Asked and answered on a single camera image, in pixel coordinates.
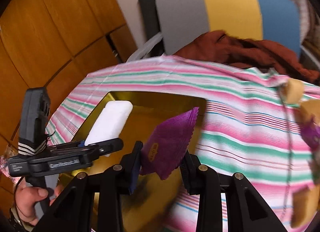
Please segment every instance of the brown jacket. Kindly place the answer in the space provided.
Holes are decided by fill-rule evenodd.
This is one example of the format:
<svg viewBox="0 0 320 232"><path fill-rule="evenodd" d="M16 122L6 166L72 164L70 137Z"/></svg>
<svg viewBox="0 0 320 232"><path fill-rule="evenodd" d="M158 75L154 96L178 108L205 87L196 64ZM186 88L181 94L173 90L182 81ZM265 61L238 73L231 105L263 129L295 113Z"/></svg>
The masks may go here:
<svg viewBox="0 0 320 232"><path fill-rule="evenodd" d="M303 68L296 54L277 42L236 39L224 31L202 34L175 55L212 61L237 68L256 67L262 72L275 68L279 74L319 85L320 73Z"/></svg>

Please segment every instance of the gold tray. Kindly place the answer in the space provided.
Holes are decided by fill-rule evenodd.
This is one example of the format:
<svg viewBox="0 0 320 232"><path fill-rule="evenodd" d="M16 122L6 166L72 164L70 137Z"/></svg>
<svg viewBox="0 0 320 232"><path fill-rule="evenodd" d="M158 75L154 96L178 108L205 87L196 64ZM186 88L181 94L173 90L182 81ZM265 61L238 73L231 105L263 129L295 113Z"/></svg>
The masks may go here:
<svg viewBox="0 0 320 232"><path fill-rule="evenodd" d="M133 110L119 137L124 142L121 151L112 153L109 157L100 157L93 166L85 170L89 175L103 172L110 166L118 164L123 155L131 153L136 141L145 143L154 128L163 121L199 107L199 114L188 150L194 153L200 137L204 119L206 100L198 97L152 92L110 92L95 107L85 122L81 125L73 141L85 140L94 122L107 102L126 100L133 104ZM163 218L174 202L181 185L181 175L174 170L168 179L161 181L157 174L139 176L134 194L122 197L122 212L124 229L127 232L156 231L161 226ZM94 214L98 195L95 197Z"/></svg>

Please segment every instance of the human hand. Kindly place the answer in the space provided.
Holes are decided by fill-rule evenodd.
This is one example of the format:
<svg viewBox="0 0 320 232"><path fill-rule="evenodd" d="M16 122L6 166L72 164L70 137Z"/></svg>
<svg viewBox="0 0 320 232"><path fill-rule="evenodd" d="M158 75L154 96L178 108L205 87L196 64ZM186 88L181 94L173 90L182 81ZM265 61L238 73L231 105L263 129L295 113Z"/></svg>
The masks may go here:
<svg viewBox="0 0 320 232"><path fill-rule="evenodd" d="M59 196L62 190L63 187L58 185L54 190L55 196ZM35 204L36 202L45 199L47 196L48 191L46 189L27 187L26 180L23 179L19 184L15 195L17 212L20 219L35 226L39 221L36 217ZM54 201L55 199L50 200L50 206Z"/></svg>

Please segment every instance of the purple object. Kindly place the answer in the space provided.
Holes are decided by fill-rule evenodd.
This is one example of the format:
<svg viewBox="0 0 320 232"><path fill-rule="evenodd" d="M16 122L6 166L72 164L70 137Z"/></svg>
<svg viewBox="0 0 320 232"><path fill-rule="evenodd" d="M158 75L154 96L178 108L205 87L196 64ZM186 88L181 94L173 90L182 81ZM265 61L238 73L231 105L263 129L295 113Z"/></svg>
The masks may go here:
<svg viewBox="0 0 320 232"><path fill-rule="evenodd" d="M184 157L196 125L199 107L159 124L141 150L141 175L156 172L167 179Z"/></svg>
<svg viewBox="0 0 320 232"><path fill-rule="evenodd" d="M312 151L316 151L319 148L320 127L313 119L301 128L301 136Z"/></svg>

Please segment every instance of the chair backrest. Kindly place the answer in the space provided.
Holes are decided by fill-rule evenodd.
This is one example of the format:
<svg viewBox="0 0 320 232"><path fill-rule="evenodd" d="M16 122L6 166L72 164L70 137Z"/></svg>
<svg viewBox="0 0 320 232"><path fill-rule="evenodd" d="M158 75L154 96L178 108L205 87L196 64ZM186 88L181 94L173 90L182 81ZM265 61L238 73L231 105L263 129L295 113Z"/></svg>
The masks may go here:
<svg viewBox="0 0 320 232"><path fill-rule="evenodd" d="M215 30L276 41L300 55L299 13L291 0L156 0L156 7L167 55Z"/></svg>

